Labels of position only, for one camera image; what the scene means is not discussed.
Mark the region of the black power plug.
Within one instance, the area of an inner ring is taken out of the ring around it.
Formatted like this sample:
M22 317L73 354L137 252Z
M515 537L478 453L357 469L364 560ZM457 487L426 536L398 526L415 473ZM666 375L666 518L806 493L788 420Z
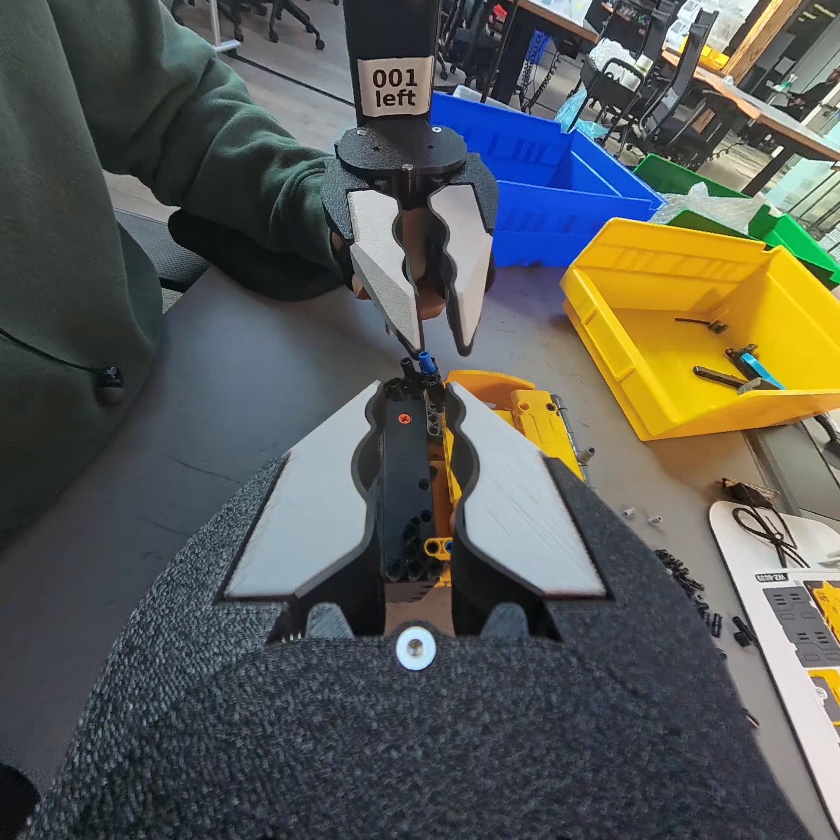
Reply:
M726 477L721 478L720 487L729 501L756 509L774 509L774 500L781 495L778 490L772 488Z

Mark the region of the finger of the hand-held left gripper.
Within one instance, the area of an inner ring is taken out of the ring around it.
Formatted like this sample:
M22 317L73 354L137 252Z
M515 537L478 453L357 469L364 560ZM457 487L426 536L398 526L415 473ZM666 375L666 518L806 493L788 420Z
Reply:
M402 209L394 197L375 190L352 191L347 199L354 275L406 351L419 354L424 332L417 288L406 275L405 250L395 233Z
M472 185L445 185L429 197L428 205L443 229L439 273L448 325L458 353L468 356L486 295L492 235Z

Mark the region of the yellow lego vehicle model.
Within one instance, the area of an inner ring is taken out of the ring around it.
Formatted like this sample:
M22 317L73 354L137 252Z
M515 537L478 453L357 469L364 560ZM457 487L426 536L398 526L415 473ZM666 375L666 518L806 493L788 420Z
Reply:
M449 518L460 489L450 468L453 436L443 404L446 384L462 384L546 455L563 461L590 484L585 458L595 451L577 448L559 396L510 374L438 372L439 377L424 381L407 380L402 373L384 385L381 530L388 604L419 602L433 589L451 586Z

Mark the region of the yellow plastic bin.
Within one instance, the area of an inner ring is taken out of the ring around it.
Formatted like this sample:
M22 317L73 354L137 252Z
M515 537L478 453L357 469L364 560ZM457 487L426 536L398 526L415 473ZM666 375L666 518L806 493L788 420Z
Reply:
M797 423L839 407L838 300L783 247L627 219L608 222L561 281L564 309L643 441ZM722 334L675 318L719 320ZM756 343L784 390L739 393L727 348Z

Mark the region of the white book stand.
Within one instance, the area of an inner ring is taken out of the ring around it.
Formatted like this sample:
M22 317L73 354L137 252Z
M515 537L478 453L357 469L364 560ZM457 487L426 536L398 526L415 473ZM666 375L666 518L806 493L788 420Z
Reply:
M795 577L836 576L839 581L838 533L819 521L776 515L764 508L752 511L726 501L714 503L708 518L743 619L758 638L758 649L818 797L838 832L839 729L838 733L833 730L754 578L765 572L783 572Z

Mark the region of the green plastic bin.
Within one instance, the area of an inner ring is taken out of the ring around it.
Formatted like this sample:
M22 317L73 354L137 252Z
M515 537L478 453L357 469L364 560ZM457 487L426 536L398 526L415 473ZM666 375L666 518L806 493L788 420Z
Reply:
M704 184L707 194L719 198L748 198L743 193L715 182L656 154L647 154L633 169L633 173L657 193L688 195L698 184Z
M678 213L667 225L717 235L751 238L763 242L767 249L784 247L828 290L838 288L839 266L835 258L819 246L789 214L773 216L768 206L763 206L749 221L746 233L690 210Z

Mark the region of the pile of small lego pins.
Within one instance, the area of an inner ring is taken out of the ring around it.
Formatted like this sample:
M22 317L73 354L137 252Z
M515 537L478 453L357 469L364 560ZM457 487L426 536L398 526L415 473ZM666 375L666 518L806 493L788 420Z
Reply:
M674 580L679 588L684 592L689 602L695 608L701 621L710 631L710 635L714 638L720 638L723 629L723 615L713 612L706 599L706 587L699 583L690 569L678 559L674 554L666 549L656 549L654 555L658 558L661 564L665 567L668 575ZM740 616L734 616L731 619L732 624L736 628L733 632L733 639L742 648L758 646L758 638L753 632L751 626L744 621Z

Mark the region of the clear plastic bag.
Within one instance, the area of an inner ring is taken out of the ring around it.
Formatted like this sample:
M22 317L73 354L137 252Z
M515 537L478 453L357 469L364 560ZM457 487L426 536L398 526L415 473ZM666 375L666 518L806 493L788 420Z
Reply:
M652 216L652 224L716 232L719 228L747 236L752 220L764 206L760 198L711 196L707 184L694 184L686 194L664 193L665 205Z

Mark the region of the long wooden desk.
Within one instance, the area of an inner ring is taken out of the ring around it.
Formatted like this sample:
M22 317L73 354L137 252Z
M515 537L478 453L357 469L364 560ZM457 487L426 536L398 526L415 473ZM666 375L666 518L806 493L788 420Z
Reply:
M765 129L765 135L776 142L771 161L765 169L776 164L783 167L794 158L828 161L832 165L838 163L838 149L825 138L794 121L779 108L725 81L719 74L698 66L694 69L692 81L699 98L706 102L694 123L695 128L705 129L708 125L716 127L723 124L724 117L729 115L733 117L733 122L727 131L736 132L741 123Z

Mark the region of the person's left forearm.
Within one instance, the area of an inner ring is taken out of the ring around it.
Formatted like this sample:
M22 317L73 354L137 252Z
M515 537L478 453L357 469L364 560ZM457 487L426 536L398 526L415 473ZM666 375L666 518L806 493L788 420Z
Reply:
M327 159L161 2L2 2L2 204L55 235L104 218L107 171L337 274Z

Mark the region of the grey chair seat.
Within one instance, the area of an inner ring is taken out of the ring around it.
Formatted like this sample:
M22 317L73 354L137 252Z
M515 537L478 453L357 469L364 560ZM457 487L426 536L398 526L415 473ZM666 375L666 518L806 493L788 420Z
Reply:
M165 222L118 208L114 214L149 257L164 290L184 294L208 269L203 257L175 242Z

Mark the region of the light blue lego piece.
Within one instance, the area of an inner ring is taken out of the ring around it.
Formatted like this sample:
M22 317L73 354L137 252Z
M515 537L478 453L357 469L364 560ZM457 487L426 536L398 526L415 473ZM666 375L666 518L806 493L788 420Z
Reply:
M752 385L740 386L739 393L750 390L784 390L781 384L759 361L756 352L759 345L749 343L740 348L727 348L726 355L738 372Z

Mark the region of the person's left hand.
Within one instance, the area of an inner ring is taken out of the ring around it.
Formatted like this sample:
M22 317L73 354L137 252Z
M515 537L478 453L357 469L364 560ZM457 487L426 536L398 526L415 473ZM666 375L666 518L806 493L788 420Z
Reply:
M400 322L417 327L420 321L434 319L445 307L443 234L439 219L426 207L397 208L392 226L395 242L395 275L401 285Z

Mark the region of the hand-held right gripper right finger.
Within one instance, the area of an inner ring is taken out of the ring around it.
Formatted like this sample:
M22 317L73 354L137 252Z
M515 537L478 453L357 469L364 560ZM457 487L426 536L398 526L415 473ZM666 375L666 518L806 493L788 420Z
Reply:
M540 597L605 597L551 459L462 384L447 386L459 544Z

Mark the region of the dark flat panel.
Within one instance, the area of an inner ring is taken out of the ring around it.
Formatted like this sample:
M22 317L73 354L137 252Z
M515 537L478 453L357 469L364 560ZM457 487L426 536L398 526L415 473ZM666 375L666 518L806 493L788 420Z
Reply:
M782 512L839 521L839 461L824 451L815 419L743 433L759 471L780 496Z

